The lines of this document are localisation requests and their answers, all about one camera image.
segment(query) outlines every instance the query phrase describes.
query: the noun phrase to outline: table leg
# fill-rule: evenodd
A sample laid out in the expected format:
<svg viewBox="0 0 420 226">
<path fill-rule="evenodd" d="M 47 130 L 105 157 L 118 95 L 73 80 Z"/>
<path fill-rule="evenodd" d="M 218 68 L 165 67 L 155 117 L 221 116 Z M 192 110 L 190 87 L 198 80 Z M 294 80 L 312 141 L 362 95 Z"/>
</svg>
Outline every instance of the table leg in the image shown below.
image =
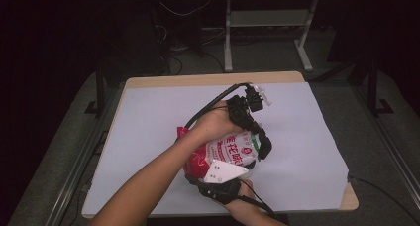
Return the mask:
<svg viewBox="0 0 420 226">
<path fill-rule="evenodd" d="M 231 1 L 226 3 L 226 41 L 225 41 L 225 72 L 232 72 L 231 53 Z"/>
<path fill-rule="evenodd" d="M 312 68 L 311 62 L 309 61 L 309 57 L 306 54 L 304 45 L 305 45 L 306 37 L 308 36 L 308 33 L 309 33 L 309 29 L 311 28 L 312 19 L 314 17 L 317 4 L 318 4 L 318 0 L 312 0 L 311 6 L 309 8 L 309 12 L 305 19 L 305 24 L 303 27 L 303 34 L 299 40 L 294 41 L 297 52 L 299 53 L 299 56 L 300 56 L 300 60 L 302 61 L 303 67 L 308 72 L 313 71 L 313 68 Z"/>
</svg>

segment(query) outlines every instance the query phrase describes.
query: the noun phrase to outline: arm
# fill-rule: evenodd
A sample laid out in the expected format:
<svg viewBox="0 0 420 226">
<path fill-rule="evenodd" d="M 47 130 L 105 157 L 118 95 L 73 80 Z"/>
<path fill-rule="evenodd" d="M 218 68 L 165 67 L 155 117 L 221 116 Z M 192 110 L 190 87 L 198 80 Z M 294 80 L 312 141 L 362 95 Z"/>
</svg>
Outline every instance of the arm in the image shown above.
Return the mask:
<svg viewBox="0 0 420 226">
<path fill-rule="evenodd" d="M 224 102 L 219 102 L 215 107 L 224 105 Z M 140 225 L 196 148 L 240 130 L 229 120 L 226 109 L 205 114 L 184 137 L 134 174 L 96 214 L 90 225 Z"/>
<path fill-rule="evenodd" d="M 245 181 L 250 187 L 253 186 L 253 183 L 250 180 L 243 179 L 243 181 Z M 254 193 L 242 182 L 238 195 L 244 195 L 255 199 Z M 229 211 L 229 213 L 231 213 L 232 217 L 246 226 L 286 226 L 285 224 L 262 213 L 254 205 L 240 199 L 235 199 L 223 206 Z"/>
</svg>

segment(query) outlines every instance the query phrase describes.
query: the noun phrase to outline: forearm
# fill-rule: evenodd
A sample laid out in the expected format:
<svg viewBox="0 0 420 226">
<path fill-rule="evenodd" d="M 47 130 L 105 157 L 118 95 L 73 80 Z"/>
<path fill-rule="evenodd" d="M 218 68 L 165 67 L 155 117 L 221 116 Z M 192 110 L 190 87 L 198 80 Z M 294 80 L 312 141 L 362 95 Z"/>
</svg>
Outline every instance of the forearm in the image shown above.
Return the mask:
<svg viewBox="0 0 420 226">
<path fill-rule="evenodd" d="M 134 174 L 92 219 L 91 225 L 139 225 L 146 220 L 192 152 L 205 143 L 191 130 Z"/>
</svg>

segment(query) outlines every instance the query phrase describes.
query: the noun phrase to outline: white paper sheet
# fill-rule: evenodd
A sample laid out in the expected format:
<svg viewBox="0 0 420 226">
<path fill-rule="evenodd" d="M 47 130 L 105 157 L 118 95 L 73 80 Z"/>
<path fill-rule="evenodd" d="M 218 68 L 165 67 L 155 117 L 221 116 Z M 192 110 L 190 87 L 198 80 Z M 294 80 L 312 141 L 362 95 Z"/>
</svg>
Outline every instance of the white paper sheet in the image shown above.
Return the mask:
<svg viewBox="0 0 420 226">
<path fill-rule="evenodd" d="M 127 89 L 112 124 L 82 215 L 96 214 L 142 166 L 169 147 L 176 127 L 229 86 Z M 273 149 L 251 180 L 274 211 L 340 208 L 348 169 L 307 83 L 262 84 L 272 105 L 252 113 Z M 233 94 L 245 95 L 243 88 Z M 226 213 L 177 175 L 152 215 Z"/>
</svg>

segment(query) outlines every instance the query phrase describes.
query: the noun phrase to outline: red and white bag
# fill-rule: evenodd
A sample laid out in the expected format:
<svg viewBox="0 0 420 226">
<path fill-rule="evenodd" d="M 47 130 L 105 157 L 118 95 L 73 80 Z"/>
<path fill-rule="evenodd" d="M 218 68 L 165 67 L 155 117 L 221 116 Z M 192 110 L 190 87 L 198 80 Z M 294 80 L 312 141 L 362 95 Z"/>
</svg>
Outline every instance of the red and white bag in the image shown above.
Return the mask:
<svg viewBox="0 0 420 226">
<path fill-rule="evenodd" d="M 178 138 L 188 132 L 183 127 L 177 128 Z M 186 174 L 195 178 L 203 178 L 213 160 L 245 167 L 258 157 L 260 141 L 249 132 L 227 135 L 218 141 L 212 141 L 198 147 L 189 157 L 183 169 Z"/>
</svg>

